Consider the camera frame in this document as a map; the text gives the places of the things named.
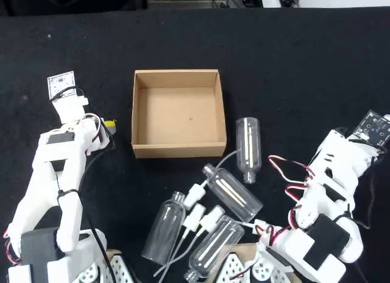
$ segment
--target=bottle cap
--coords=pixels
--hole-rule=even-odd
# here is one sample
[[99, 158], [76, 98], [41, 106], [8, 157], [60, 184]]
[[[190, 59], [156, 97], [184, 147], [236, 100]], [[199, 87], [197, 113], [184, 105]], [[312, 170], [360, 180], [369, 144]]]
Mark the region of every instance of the bottle cap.
[[192, 208], [196, 202], [203, 198], [205, 194], [206, 191], [201, 185], [194, 184], [188, 192], [188, 195], [184, 199], [185, 209], [190, 210], [190, 208]]
[[225, 210], [220, 206], [215, 206], [209, 214], [201, 219], [200, 225], [202, 225], [202, 227], [206, 229], [207, 232], [211, 232], [214, 230], [218, 220], [220, 217], [222, 217], [223, 214], [225, 214]]
[[202, 219], [206, 208], [201, 204], [196, 204], [191, 213], [184, 220], [184, 227], [195, 232], [199, 226], [200, 219]]

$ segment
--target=black cloth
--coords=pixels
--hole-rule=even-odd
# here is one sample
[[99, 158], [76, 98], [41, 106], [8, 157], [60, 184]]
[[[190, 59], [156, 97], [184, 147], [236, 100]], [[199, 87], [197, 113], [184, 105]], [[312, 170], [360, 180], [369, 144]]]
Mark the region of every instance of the black cloth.
[[[263, 167], [248, 188], [264, 203], [259, 217], [287, 225], [294, 203], [266, 160], [280, 154], [308, 163], [334, 127], [353, 129], [369, 109], [389, 113], [390, 9], [195, 10], [0, 19], [0, 228], [11, 222], [26, 191], [40, 133], [57, 128], [46, 77], [74, 70], [94, 110], [118, 120], [117, 150], [93, 165], [83, 196], [109, 248], [123, 251], [143, 282], [158, 266], [140, 256], [161, 202], [202, 182], [218, 158], [136, 160], [130, 147], [135, 69], [217, 68], [221, 73], [228, 145], [235, 120], [261, 123]], [[359, 264], [370, 282], [385, 282], [389, 263], [390, 158], [377, 167], [372, 230], [361, 230]], [[241, 178], [233, 159], [225, 167]], [[303, 178], [301, 168], [285, 167]], [[355, 217], [366, 219], [369, 187], [356, 192]], [[211, 209], [220, 201], [207, 193]], [[57, 222], [52, 211], [42, 226]], [[256, 237], [246, 234], [244, 241]], [[1, 274], [9, 266], [0, 256]], [[188, 260], [172, 266], [181, 282]], [[343, 282], [359, 282], [347, 267]]]

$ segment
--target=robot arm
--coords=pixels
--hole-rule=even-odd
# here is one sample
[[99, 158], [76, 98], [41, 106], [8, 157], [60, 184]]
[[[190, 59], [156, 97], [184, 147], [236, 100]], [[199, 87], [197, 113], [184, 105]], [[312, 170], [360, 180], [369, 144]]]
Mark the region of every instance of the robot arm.
[[[94, 262], [103, 262], [91, 231], [80, 231], [82, 205], [78, 194], [69, 191], [79, 190], [87, 156], [107, 147], [110, 134], [101, 118], [85, 113], [83, 105], [88, 100], [75, 91], [56, 97], [53, 104], [63, 125], [41, 134], [29, 186], [4, 235], [19, 257], [17, 266], [9, 269], [10, 283], [68, 283]], [[62, 210], [59, 228], [35, 231], [53, 206]], [[105, 248], [104, 234], [96, 232]], [[40, 243], [46, 250], [43, 253], [39, 253]]]
[[[370, 111], [345, 138], [330, 131], [310, 163], [304, 194], [289, 213], [289, 228], [264, 231], [261, 241], [313, 282], [337, 283], [363, 252], [352, 217], [358, 178], [386, 152], [389, 116]], [[262, 229], [269, 226], [257, 221]]]

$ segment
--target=cardboard box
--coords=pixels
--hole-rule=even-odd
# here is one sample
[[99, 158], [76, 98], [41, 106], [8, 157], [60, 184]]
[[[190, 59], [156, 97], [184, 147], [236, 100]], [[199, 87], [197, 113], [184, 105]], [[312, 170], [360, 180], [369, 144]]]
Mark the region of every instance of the cardboard box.
[[218, 70], [136, 71], [136, 158], [222, 156], [226, 127]]

